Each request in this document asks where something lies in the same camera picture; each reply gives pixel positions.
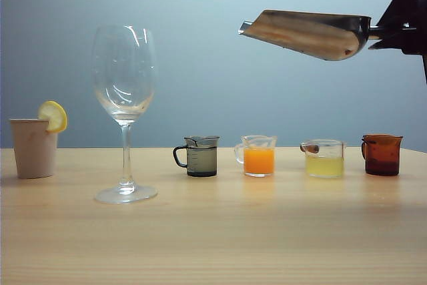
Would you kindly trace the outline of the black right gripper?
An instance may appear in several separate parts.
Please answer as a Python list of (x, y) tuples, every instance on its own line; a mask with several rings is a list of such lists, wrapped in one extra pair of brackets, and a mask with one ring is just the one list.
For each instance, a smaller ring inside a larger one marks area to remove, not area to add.
[(407, 55), (426, 55), (426, 0), (391, 0), (378, 27), (408, 23), (410, 31), (371, 29), (368, 49), (400, 49)]

